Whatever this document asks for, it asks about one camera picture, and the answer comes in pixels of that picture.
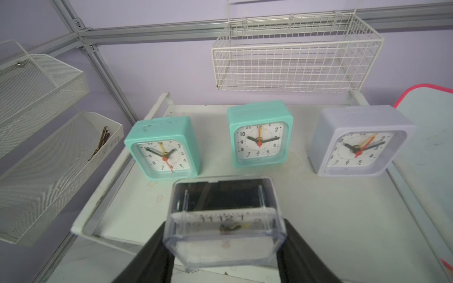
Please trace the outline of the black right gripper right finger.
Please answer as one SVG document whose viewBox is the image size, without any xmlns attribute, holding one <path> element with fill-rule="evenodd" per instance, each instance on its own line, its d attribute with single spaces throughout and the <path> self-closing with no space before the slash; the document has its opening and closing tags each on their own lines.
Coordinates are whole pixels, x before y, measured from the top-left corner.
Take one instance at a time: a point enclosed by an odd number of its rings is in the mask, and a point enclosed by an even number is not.
<svg viewBox="0 0 453 283">
<path fill-rule="evenodd" d="M 341 283 L 292 224 L 285 219 L 287 238 L 277 251 L 282 283 Z"/>
</svg>

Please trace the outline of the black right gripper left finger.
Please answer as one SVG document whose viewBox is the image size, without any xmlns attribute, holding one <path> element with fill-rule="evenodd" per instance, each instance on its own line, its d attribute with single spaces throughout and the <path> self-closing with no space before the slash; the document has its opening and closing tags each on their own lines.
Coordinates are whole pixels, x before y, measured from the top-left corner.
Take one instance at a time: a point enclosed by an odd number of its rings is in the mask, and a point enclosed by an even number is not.
<svg viewBox="0 0 453 283">
<path fill-rule="evenodd" d="M 113 283 L 170 283 L 175 257 L 163 243 L 163 222 Z"/>
</svg>

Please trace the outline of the small clear grey box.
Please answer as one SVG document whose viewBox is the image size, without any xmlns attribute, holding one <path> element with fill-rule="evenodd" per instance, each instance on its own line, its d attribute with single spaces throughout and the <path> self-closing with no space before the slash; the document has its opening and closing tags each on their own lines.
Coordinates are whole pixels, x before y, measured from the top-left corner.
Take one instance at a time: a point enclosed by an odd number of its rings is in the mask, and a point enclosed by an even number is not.
<svg viewBox="0 0 453 283">
<path fill-rule="evenodd" d="M 222 176 L 173 184 L 163 243 L 188 268 L 267 265 L 286 238 L 269 176 Z"/>
</svg>

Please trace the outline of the mint square alarm clock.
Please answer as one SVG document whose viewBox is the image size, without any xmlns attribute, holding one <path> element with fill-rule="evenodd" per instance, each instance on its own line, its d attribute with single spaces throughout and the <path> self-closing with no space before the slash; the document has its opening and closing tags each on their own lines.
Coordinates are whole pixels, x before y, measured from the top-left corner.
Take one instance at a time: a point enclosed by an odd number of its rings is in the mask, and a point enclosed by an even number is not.
<svg viewBox="0 0 453 283">
<path fill-rule="evenodd" d="M 283 101 L 231 106 L 227 116 L 235 167 L 287 161 L 294 117 Z"/>
<path fill-rule="evenodd" d="M 150 180 L 195 178 L 200 173 L 201 154 L 187 116 L 138 121 L 125 146 Z"/>
</svg>

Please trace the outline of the small white box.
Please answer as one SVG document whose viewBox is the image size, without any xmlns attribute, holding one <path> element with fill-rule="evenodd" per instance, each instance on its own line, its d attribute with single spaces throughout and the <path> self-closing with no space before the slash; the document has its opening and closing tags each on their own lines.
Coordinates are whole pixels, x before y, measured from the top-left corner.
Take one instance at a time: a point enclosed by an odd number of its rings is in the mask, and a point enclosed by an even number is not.
<svg viewBox="0 0 453 283">
<path fill-rule="evenodd" d="M 308 149 L 319 176 L 379 176 L 416 131 L 416 125 L 388 105 L 326 108 Z"/>
</svg>

